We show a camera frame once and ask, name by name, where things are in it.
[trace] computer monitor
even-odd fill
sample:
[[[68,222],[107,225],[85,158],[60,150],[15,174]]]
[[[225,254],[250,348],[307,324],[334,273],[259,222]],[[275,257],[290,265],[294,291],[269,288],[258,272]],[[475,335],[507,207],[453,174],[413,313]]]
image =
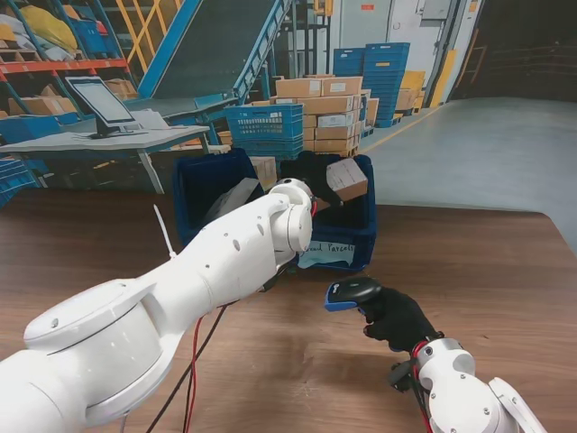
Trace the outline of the computer monitor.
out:
[[[98,137],[141,129],[130,111],[100,77],[66,77],[66,80],[94,111]]]

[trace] gray floor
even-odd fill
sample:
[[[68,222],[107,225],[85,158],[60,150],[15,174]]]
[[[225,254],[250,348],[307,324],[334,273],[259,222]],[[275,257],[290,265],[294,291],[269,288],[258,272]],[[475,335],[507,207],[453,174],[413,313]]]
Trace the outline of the gray floor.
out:
[[[377,130],[362,148],[425,114]],[[577,252],[577,104],[453,101],[367,154],[380,204],[542,212]]]

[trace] wooden table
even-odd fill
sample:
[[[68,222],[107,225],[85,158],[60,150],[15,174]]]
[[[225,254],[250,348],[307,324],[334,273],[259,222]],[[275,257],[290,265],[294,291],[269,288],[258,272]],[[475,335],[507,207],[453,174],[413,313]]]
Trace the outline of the wooden table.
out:
[[[152,203],[176,243],[164,196],[26,190],[0,211],[1,357],[23,348],[27,323],[53,304],[168,258]],[[549,432],[574,431],[577,261],[551,220],[390,206],[379,207],[379,220],[367,273],[417,299],[437,329],[473,353],[480,378],[514,385]],[[405,356],[366,338],[358,313],[324,311],[325,290],[341,277],[299,270],[226,312],[198,363],[192,431],[424,431],[414,397],[386,384]],[[126,431],[145,431],[190,353],[188,333],[169,377]],[[183,412],[184,390],[155,431],[179,432]]]

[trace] black glove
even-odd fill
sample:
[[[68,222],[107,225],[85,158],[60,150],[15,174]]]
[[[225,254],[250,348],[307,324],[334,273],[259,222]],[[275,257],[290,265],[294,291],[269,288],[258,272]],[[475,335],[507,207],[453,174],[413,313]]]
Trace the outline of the black glove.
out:
[[[311,192],[331,207],[340,207],[343,201],[326,183],[326,166],[334,162],[334,155],[301,152],[294,161],[282,161],[280,173],[283,178],[302,180]]]
[[[364,334],[389,341],[394,351],[411,352],[417,343],[437,335],[417,302],[395,289],[383,287],[379,299],[365,310],[365,317],[370,325]]]

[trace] red cable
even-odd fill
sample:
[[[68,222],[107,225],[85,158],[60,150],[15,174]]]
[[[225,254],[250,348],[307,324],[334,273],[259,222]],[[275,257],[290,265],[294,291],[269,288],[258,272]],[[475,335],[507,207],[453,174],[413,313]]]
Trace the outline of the red cable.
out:
[[[195,406],[195,398],[197,396],[197,342],[198,342],[198,330],[200,329],[200,323],[202,318],[197,322],[197,327],[195,327],[195,335],[192,340],[192,360],[190,361],[190,374],[192,374],[192,399],[190,399],[190,407],[188,409],[188,419],[187,419],[187,429],[186,432],[190,430],[190,420],[192,419],[192,408]]]
[[[415,348],[413,349],[413,352],[411,353],[411,357],[413,358],[417,358],[417,355],[419,353],[419,351],[425,347],[426,345],[428,345],[428,341],[421,341],[420,343],[418,343]],[[415,381],[418,383],[418,369],[416,365],[413,365],[413,377],[415,378]],[[431,423],[429,421],[429,417],[426,414],[426,412],[423,410],[423,408],[420,407],[420,412],[421,412],[421,416],[423,417],[423,422],[425,423],[425,427],[426,427],[426,432],[427,433],[433,433],[433,429],[431,428]]]

